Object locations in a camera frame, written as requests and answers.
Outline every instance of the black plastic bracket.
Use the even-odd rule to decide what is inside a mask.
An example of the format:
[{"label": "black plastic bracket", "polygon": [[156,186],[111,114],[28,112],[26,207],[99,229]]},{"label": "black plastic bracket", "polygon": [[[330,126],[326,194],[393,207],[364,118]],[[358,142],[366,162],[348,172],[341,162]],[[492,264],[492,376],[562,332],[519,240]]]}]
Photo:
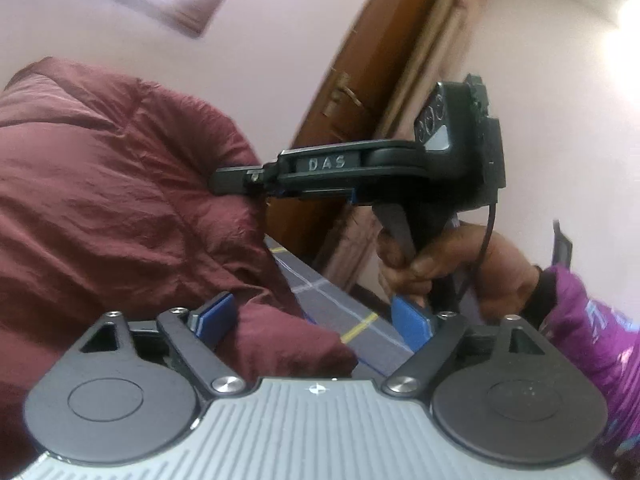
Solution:
[{"label": "black plastic bracket", "polygon": [[[454,371],[458,347],[469,327],[465,317],[455,313],[429,318],[438,327],[435,334],[382,384],[382,391],[387,395],[417,399],[427,406],[436,386]],[[417,382],[407,390],[398,386],[403,378]]]},{"label": "black plastic bracket", "polygon": [[238,395],[245,389],[231,391],[216,389],[215,381],[222,378],[238,378],[238,374],[226,366],[185,324],[189,311],[172,308],[158,316],[158,330],[164,336],[172,354],[174,365],[186,375],[205,399]]},{"label": "black plastic bracket", "polygon": [[189,382],[141,359],[122,313],[108,312],[31,390],[24,420],[53,454],[115,465],[170,445],[198,410]]},{"label": "black plastic bracket", "polygon": [[436,386],[439,426],[472,452],[517,466],[557,466],[588,453],[607,421],[602,394],[520,316],[505,316],[493,340],[488,359]]}]

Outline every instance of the black cable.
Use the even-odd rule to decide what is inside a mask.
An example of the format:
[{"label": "black cable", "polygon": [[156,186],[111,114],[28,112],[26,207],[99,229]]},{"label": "black cable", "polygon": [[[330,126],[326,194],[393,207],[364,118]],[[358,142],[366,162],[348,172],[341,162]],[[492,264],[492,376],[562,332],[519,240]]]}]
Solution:
[{"label": "black cable", "polygon": [[460,290],[458,291],[458,295],[456,297],[456,303],[460,304],[462,298],[465,297],[466,292],[469,290],[469,287],[476,280],[476,276],[480,271],[480,266],[482,265],[482,261],[484,260],[484,256],[486,255],[486,250],[489,248],[489,242],[491,241],[491,234],[494,232],[494,224],[495,224],[495,203],[489,206],[489,217],[486,221],[486,229],[484,231],[484,238],[482,239],[482,245],[480,246],[480,251],[476,260],[473,262],[473,265],[469,269],[469,273],[466,277],[466,280],[463,282]]}]

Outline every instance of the purple sleeve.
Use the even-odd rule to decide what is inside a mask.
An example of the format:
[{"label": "purple sleeve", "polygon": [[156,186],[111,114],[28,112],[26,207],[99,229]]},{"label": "purple sleeve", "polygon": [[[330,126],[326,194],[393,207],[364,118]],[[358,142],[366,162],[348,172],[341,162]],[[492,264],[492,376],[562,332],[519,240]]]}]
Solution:
[{"label": "purple sleeve", "polygon": [[609,409],[594,455],[614,473],[618,462],[639,465],[640,325],[591,300],[567,269],[550,270],[556,274],[557,303],[540,330],[596,385]]}]

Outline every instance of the black circular pad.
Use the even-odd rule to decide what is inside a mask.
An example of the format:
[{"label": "black circular pad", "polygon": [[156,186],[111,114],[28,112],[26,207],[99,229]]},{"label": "black circular pad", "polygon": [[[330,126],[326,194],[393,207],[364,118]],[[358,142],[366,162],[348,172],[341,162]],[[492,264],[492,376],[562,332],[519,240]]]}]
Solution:
[{"label": "black circular pad", "polygon": [[69,396],[69,407],[77,416],[94,422],[113,422],[142,406],[142,388],[125,379],[94,379],[80,384]]},{"label": "black circular pad", "polygon": [[492,461],[551,466],[587,453],[607,418],[602,396],[567,366],[513,355],[464,368],[433,394],[433,415],[457,443]]},{"label": "black circular pad", "polygon": [[73,462],[135,462],[188,430],[198,409],[180,374],[133,352],[70,353],[25,403],[34,439]]},{"label": "black circular pad", "polygon": [[545,420],[562,408],[560,395],[537,381],[498,383],[489,389],[486,399],[496,413],[521,422]]}]

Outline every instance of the blue finger pad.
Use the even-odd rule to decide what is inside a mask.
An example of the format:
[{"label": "blue finger pad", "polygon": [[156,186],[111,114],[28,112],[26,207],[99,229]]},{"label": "blue finger pad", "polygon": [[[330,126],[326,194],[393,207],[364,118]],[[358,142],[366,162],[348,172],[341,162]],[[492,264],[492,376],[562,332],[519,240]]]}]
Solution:
[{"label": "blue finger pad", "polygon": [[209,348],[214,348],[238,322],[238,309],[232,294],[216,297],[211,305],[204,307],[194,333]]},{"label": "blue finger pad", "polygon": [[418,306],[401,296],[395,296],[391,302],[391,320],[394,328],[413,352],[433,336],[430,320]]}]

